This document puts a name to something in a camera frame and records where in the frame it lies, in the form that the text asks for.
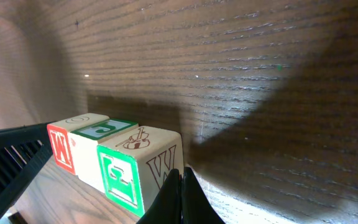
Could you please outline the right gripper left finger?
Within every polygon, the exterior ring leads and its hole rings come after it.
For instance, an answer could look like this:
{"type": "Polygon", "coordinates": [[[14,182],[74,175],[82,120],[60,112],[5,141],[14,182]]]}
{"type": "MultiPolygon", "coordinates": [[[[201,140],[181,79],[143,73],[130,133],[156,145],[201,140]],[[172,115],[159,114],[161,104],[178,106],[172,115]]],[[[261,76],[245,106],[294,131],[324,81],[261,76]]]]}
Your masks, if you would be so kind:
{"type": "Polygon", "coordinates": [[[178,169],[172,169],[154,202],[137,224],[180,224],[180,184],[181,177],[178,169]]]}

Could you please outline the cream picture block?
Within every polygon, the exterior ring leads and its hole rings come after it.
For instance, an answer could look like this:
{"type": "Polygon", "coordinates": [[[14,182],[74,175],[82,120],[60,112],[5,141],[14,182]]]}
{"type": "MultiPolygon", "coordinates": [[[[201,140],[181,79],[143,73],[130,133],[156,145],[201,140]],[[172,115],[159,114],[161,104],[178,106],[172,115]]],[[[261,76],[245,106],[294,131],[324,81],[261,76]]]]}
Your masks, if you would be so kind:
{"type": "Polygon", "coordinates": [[[139,124],[132,121],[107,119],[68,133],[75,175],[84,183],[104,193],[97,146],[138,127],[139,124]]]}

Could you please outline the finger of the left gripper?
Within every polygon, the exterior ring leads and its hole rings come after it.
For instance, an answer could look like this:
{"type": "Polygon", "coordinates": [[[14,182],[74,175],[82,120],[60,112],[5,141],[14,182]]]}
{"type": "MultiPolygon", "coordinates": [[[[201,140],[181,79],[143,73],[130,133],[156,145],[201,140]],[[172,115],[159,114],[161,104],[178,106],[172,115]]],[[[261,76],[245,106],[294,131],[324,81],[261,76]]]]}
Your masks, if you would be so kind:
{"type": "Polygon", "coordinates": [[[0,129],[0,218],[52,155],[46,123],[0,129]]]}

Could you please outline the green picture block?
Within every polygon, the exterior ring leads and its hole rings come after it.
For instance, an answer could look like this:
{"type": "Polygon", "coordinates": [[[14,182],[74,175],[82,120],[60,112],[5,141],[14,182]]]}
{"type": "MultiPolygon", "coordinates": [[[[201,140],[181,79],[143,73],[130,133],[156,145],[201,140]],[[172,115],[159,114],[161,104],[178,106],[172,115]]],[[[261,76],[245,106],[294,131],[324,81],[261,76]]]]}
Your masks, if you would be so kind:
{"type": "Polygon", "coordinates": [[[105,195],[142,217],[172,169],[184,168],[178,132],[140,126],[97,146],[105,195]]]}

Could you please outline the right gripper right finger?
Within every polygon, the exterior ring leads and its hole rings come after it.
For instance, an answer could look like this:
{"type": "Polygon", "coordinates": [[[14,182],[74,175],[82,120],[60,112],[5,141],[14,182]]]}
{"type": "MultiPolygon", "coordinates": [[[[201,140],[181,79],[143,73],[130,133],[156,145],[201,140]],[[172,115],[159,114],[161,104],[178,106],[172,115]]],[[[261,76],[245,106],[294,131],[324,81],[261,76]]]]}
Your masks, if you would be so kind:
{"type": "Polygon", "coordinates": [[[181,206],[184,224],[224,224],[206,198],[190,167],[184,167],[181,206]]]}

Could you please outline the red M letter block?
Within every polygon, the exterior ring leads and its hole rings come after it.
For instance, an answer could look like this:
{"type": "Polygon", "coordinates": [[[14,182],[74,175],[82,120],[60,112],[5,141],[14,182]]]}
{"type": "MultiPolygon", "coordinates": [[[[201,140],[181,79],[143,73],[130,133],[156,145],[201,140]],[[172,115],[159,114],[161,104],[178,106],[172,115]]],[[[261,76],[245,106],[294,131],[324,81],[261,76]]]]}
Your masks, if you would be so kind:
{"type": "Polygon", "coordinates": [[[109,117],[106,115],[86,113],[49,123],[47,125],[47,132],[57,166],[75,175],[75,163],[68,133],[107,119],[109,119],[109,117]]]}

